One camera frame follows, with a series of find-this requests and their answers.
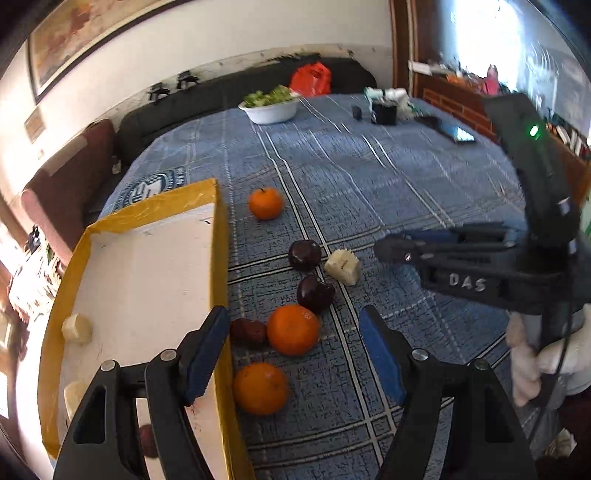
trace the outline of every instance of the logo on tablecloth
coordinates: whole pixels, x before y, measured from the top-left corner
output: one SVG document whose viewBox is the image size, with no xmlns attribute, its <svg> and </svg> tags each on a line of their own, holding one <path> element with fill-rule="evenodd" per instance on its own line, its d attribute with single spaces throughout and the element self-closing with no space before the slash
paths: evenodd
<svg viewBox="0 0 591 480">
<path fill-rule="evenodd" d="M 113 211 L 138 203 L 159 193 L 164 193 L 176 187 L 187 184 L 187 174 L 184 167 L 159 171 L 147 177 L 129 183 L 117 198 Z"/>
</svg>

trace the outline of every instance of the white cheese cube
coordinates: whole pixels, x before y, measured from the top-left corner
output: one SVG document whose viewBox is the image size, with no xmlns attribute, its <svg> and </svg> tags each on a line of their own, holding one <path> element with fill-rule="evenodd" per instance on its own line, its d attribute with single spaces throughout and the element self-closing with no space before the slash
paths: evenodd
<svg viewBox="0 0 591 480">
<path fill-rule="evenodd" d="M 88 343 L 92 338 L 92 324 L 84 315 L 76 313 L 64 320 L 61 333 L 66 342 Z"/>
<path fill-rule="evenodd" d="M 335 250 L 326 261 L 324 270 L 335 280 L 350 287 L 359 281 L 361 263 L 353 252 Z"/>
<path fill-rule="evenodd" d="M 66 402 L 66 413 L 68 415 L 68 421 L 71 423 L 74 418 L 74 414 L 78 409 L 78 405 L 84 398 L 88 384 L 76 380 L 70 384 L 67 384 L 64 388 L 64 400 Z"/>
</svg>

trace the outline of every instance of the yellow tape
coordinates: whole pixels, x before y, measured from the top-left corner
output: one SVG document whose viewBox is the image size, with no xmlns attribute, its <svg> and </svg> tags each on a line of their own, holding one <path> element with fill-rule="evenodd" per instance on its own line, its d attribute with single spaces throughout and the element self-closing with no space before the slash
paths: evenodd
<svg viewBox="0 0 591 480">
<path fill-rule="evenodd" d="M 57 292 L 41 347 L 37 401 L 43 444 L 53 458 L 58 457 L 60 450 L 57 412 L 61 362 L 64 355 L 61 324 L 72 314 L 74 308 L 78 288 L 90 258 L 90 236 L 99 232 L 123 233 L 209 203 L 215 204 L 210 307 L 215 305 L 227 307 L 228 219 L 215 179 L 192 183 L 130 205 L 90 225 L 82 235 Z M 232 396 L 233 375 L 229 342 L 226 342 L 222 349 L 214 378 L 229 479 L 254 480 L 254 470 L 242 440 Z"/>
</svg>

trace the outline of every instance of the orange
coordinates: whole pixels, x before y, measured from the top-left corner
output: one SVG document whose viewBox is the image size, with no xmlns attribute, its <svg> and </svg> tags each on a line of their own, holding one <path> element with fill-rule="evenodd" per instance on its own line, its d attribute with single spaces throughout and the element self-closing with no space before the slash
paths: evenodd
<svg viewBox="0 0 591 480">
<path fill-rule="evenodd" d="M 259 416 L 280 411 L 290 394 L 285 373 L 266 363 L 250 364 L 240 370 L 234 379 L 233 390 L 238 406 Z"/>
<path fill-rule="evenodd" d="M 259 220 L 273 220 L 283 211 L 283 197 L 277 189 L 265 187 L 251 193 L 248 207 Z"/>
<path fill-rule="evenodd" d="M 283 305 L 267 322 L 269 343 L 283 355 L 305 355 L 318 343 L 319 335 L 318 318 L 301 305 Z"/>
</svg>

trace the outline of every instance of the black cup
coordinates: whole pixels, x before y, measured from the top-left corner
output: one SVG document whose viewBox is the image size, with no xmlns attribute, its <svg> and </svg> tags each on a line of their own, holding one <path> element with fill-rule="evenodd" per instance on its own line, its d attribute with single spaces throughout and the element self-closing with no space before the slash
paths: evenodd
<svg viewBox="0 0 591 480">
<path fill-rule="evenodd" d="M 373 101 L 371 106 L 371 122 L 377 125 L 396 125 L 398 106 L 395 102 Z"/>
</svg>

